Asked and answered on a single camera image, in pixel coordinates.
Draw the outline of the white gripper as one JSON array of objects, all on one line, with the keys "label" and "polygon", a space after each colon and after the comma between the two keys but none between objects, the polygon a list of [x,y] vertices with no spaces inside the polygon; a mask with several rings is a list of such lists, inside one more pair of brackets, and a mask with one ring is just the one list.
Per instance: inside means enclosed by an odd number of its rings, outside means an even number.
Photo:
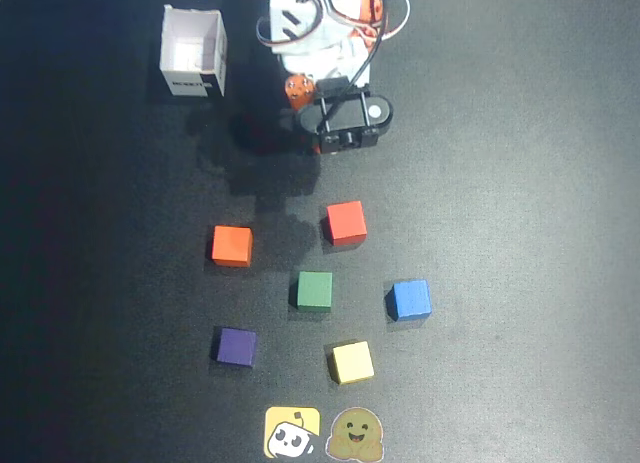
[{"label": "white gripper", "polygon": [[282,65],[285,94],[292,109],[302,109],[313,102],[314,81],[346,77],[351,81],[370,52],[361,38],[344,38],[322,49],[311,49],[310,40],[276,45]]}]

